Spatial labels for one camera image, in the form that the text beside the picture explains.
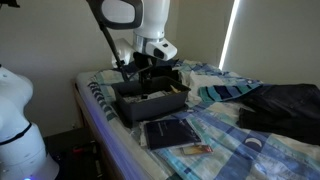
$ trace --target black bin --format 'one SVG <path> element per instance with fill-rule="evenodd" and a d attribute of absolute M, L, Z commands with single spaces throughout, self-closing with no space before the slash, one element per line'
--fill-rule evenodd
<path fill-rule="evenodd" d="M 123 97 L 134 96 L 142 94 L 142 87 L 138 81 L 122 82 L 112 85 L 116 96 L 116 105 L 130 123 L 140 122 L 144 120 L 153 119 L 162 114 L 175 112 L 179 109 L 186 107 L 185 101 L 187 99 L 190 88 L 182 85 L 181 83 L 169 77 L 155 77 L 152 79 L 151 89 L 152 92 L 157 91 L 170 91 L 172 85 L 180 92 L 165 95 L 162 97 L 145 100 L 142 102 L 127 103 Z"/>

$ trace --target bedsheet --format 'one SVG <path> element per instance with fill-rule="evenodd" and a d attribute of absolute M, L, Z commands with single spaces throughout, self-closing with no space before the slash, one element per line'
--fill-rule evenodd
<path fill-rule="evenodd" d="M 135 160 L 154 179 L 318 179 L 320 177 L 319 146 L 304 144 L 287 137 L 241 129 L 237 125 L 239 108 L 233 102 L 204 102 L 197 97 L 195 80 L 214 79 L 212 85 L 249 85 L 262 83 L 243 78 L 233 72 L 220 71 L 209 64 L 178 60 L 172 62 L 192 90 L 188 111 L 165 118 L 185 118 L 205 144 L 213 149 L 209 156 L 183 156 L 179 149 L 149 151 L 139 147 L 140 129 L 126 129 L 110 103 L 115 101 L 112 83 L 121 82 L 121 74 L 108 70 L 95 74 L 88 82 L 108 124 L 123 144 L 133 152 Z"/>

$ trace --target dark blue book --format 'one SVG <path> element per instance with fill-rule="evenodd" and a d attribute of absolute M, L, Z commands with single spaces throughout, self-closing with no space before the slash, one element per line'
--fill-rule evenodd
<path fill-rule="evenodd" d="M 145 135 L 150 150 L 182 147 L 201 142 L 186 119 L 148 122 L 145 124 Z"/>

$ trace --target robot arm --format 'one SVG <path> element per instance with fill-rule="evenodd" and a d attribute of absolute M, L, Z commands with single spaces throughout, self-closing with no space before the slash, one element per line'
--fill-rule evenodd
<path fill-rule="evenodd" d="M 164 38 L 170 0 L 87 1 L 100 28 L 134 29 L 132 47 L 123 40 L 115 42 L 124 64 L 129 63 L 134 51 L 165 61 L 176 55 L 176 47 Z"/>

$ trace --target blue checkered blanket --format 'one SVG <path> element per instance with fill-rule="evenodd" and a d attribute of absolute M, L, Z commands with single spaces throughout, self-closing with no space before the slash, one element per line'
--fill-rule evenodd
<path fill-rule="evenodd" d="M 172 61 L 175 69 L 184 73 L 218 77 L 226 86 L 260 84 L 232 72 L 220 71 L 209 64 L 193 61 Z M 121 76 L 107 81 L 97 74 L 92 82 L 101 87 L 100 102 L 108 120 L 117 118 L 109 102 L 114 101 L 109 86 L 120 82 Z M 160 149 L 150 156 L 161 157 L 183 179 L 319 179 L 319 146 L 293 139 L 247 129 L 237 125 L 242 104 L 232 102 L 187 102 L 191 111 L 179 112 L 165 118 L 187 119 L 203 143 L 213 149 L 210 155 L 184 156 L 179 149 Z M 167 178 L 176 177 L 169 173 Z"/>

